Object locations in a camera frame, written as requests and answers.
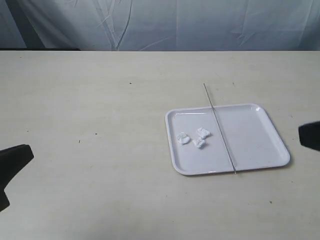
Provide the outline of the white foam cube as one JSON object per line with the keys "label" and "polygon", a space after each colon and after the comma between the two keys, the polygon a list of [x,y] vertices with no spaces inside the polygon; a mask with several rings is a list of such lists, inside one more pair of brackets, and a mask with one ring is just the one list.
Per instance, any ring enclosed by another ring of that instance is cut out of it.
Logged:
{"label": "white foam cube", "polygon": [[189,135],[187,135],[185,132],[179,133],[176,138],[177,138],[177,142],[178,142],[180,145],[188,144],[189,141],[190,141]]}
{"label": "white foam cube", "polygon": [[193,142],[194,146],[198,149],[203,148],[204,145],[206,144],[206,141],[200,137],[193,139],[192,142]]}
{"label": "white foam cube", "polygon": [[211,135],[211,133],[207,129],[203,128],[203,127],[198,128],[196,130],[196,133],[203,140]]}

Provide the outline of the thin metal skewer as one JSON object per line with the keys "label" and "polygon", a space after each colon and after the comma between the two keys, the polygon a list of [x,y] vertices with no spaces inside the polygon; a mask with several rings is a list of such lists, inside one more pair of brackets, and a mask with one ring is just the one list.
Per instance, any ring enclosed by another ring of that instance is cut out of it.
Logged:
{"label": "thin metal skewer", "polygon": [[236,168],[235,168],[234,161],[233,161],[233,159],[232,159],[232,156],[231,156],[230,150],[229,150],[229,148],[228,148],[228,144],[227,144],[227,142],[226,142],[226,139],[225,139],[225,136],[224,136],[224,133],[223,133],[222,127],[221,127],[220,122],[219,122],[218,115],[217,115],[216,110],[215,110],[215,108],[214,108],[214,106],[213,106],[213,102],[212,102],[212,100],[211,100],[211,97],[210,97],[210,94],[209,94],[208,88],[207,88],[207,86],[206,86],[206,84],[205,84],[205,83],[203,83],[203,87],[204,87],[204,90],[205,90],[206,96],[207,96],[207,98],[208,98],[208,101],[209,101],[210,107],[211,107],[211,109],[212,109],[213,115],[214,115],[214,117],[215,117],[217,127],[218,127],[218,129],[219,129],[219,132],[220,132],[220,135],[221,135],[221,138],[222,138],[223,144],[224,144],[224,146],[225,146],[225,150],[226,150],[227,155],[228,155],[228,159],[229,159],[230,164],[231,164],[231,166],[232,166],[233,172],[234,172],[234,174],[236,175],[236,174],[237,174],[237,170],[236,170]]}

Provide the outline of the white plastic tray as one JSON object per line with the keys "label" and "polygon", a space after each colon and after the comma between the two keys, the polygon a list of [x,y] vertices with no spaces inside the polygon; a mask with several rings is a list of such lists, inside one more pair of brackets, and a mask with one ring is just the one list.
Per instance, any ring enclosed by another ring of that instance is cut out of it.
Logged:
{"label": "white plastic tray", "polygon": [[[214,106],[237,172],[283,167],[290,153],[265,110],[257,104]],[[165,116],[172,165],[185,176],[233,172],[210,106],[170,110]],[[196,130],[210,132],[203,148],[196,148]],[[181,145],[177,135],[190,137]]]}

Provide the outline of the pale blue backdrop curtain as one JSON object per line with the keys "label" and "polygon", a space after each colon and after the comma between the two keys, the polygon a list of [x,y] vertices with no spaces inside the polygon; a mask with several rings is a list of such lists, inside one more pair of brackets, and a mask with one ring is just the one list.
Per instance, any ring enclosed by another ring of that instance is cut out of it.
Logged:
{"label": "pale blue backdrop curtain", "polygon": [[317,51],[317,0],[3,0],[3,49]]}

